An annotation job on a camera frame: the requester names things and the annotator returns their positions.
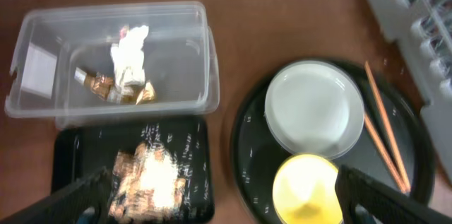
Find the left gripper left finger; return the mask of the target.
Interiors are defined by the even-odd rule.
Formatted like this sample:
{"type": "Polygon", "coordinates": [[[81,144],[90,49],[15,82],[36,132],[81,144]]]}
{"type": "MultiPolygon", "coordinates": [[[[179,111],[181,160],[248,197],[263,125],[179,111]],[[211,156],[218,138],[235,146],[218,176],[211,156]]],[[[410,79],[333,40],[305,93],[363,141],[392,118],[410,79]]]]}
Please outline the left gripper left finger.
{"type": "Polygon", "coordinates": [[[89,208],[89,223],[106,223],[112,191],[112,173],[97,172],[69,184],[52,195],[3,219],[2,223],[77,223],[89,208]]]}

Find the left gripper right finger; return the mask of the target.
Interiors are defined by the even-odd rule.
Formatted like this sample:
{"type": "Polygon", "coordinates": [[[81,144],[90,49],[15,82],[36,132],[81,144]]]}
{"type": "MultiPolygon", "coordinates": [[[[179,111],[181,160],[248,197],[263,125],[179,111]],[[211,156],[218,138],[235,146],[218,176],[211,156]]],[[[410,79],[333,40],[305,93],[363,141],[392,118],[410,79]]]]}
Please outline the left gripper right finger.
{"type": "Polygon", "coordinates": [[[451,224],[451,218],[436,212],[369,175],[342,165],[335,182],[344,223],[451,224]]]}

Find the food scraps pile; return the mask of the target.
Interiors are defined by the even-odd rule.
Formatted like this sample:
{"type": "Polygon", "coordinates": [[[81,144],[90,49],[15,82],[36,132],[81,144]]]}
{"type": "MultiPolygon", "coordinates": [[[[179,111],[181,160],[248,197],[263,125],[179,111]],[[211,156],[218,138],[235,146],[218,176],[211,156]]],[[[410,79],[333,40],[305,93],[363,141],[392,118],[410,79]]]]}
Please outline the food scraps pile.
{"type": "Polygon", "coordinates": [[[177,159],[160,143],[139,143],[134,153],[119,151],[114,161],[109,216],[119,223],[175,218],[186,179],[177,159]]]}

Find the yellow bowl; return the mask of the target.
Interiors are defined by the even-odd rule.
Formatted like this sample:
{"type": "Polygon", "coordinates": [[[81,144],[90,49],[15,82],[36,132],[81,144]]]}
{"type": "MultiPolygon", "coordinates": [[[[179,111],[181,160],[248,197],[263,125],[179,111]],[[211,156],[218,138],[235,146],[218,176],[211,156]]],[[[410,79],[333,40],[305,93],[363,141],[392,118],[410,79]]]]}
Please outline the yellow bowl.
{"type": "Polygon", "coordinates": [[[294,155],[273,180],[275,212],[284,224],[340,224],[343,215],[335,192],[337,167],[312,154],[294,155]]]}

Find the gold foil wrapper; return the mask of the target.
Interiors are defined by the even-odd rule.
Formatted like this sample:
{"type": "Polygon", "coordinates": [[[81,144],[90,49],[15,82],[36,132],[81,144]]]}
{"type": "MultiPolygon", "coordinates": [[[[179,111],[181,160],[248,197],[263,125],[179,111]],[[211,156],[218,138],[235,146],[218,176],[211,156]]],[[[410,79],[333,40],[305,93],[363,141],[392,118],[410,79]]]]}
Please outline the gold foil wrapper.
{"type": "Polygon", "coordinates": [[[101,73],[96,73],[94,76],[80,68],[76,69],[74,79],[100,99],[114,104],[140,105],[152,102],[157,98],[150,81],[146,81],[141,86],[127,86],[122,90],[115,86],[113,78],[101,73]]]}

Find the wooden chopstick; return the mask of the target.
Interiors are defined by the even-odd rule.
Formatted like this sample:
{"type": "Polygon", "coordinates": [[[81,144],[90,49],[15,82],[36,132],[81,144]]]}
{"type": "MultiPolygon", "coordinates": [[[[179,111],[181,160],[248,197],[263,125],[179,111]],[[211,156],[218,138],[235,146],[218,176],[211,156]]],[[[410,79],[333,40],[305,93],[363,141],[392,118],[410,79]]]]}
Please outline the wooden chopstick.
{"type": "Polygon", "coordinates": [[[379,92],[379,89],[378,89],[378,86],[376,84],[376,81],[375,81],[375,78],[373,76],[373,73],[371,72],[371,67],[370,67],[368,61],[366,61],[364,63],[364,70],[366,72],[367,78],[369,79],[369,85],[371,86],[371,91],[372,91],[372,94],[374,96],[374,99],[375,99],[375,102],[376,102],[376,106],[377,106],[377,109],[379,111],[381,120],[383,122],[383,127],[385,129],[386,135],[387,135],[388,140],[389,140],[391,151],[392,151],[393,157],[394,157],[393,164],[397,168],[398,173],[401,176],[402,180],[404,181],[404,183],[406,185],[408,185],[410,187],[410,191],[411,191],[411,184],[410,184],[410,180],[408,178],[408,174],[407,174],[406,169],[405,169],[405,164],[404,164],[402,156],[400,154],[400,150],[399,150],[398,144],[396,142],[396,137],[395,137],[395,134],[393,132],[393,128],[392,128],[391,123],[389,121],[386,108],[385,108],[385,106],[383,104],[383,100],[381,98],[381,94],[379,92]]]}
{"type": "Polygon", "coordinates": [[[386,167],[388,168],[388,171],[390,172],[392,178],[394,179],[395,183],[397,184],[399,190],[402,191],[402,193],[407,193],[410,191],[410,187],[404,183],[401,176],[398,173],[397,168],[393,164],[393,161],[391,160],[390,155],[388,154],[388,151],[386,150],[385,145],[383,144],[381,138],[379,137],[379,134],[377,133],[376,129],[374,128],[373,123],[371,122],[371,119],[369,118],[368,114],[364,114],[364,125],[369,132],[369,135],[371,136],[372,141],[374,142],[378,152],[380,153],[380,156],[382,157],[386,167]]]}

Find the grey plate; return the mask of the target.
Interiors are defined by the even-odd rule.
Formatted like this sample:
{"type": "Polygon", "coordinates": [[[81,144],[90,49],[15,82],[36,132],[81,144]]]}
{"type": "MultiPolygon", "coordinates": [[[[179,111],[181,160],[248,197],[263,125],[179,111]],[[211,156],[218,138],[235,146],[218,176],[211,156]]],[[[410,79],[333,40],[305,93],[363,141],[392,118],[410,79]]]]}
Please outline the grey plate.
{"type": "Polygon", "coordinates": [[[364,127],[357,84],[325,61],[297,61],[277,72],[266,91],[264,112],[271,134],[287,152],[330,160],[350,151],[364,127]]]}

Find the white napkin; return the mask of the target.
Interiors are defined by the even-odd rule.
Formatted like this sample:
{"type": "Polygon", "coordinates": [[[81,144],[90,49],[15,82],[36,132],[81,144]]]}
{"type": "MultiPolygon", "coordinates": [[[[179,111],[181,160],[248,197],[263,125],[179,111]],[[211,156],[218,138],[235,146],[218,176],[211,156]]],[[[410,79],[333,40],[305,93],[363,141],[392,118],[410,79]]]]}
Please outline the white napkin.
{"type": "Polygon", "coordinates": [[[149,27],[147,25],[134,28],[124,26],[120,30],[119,42],[113,43],[110,49],[116,87],[125,88],[144,84],[143,45],[148,33],[149,27]]]}

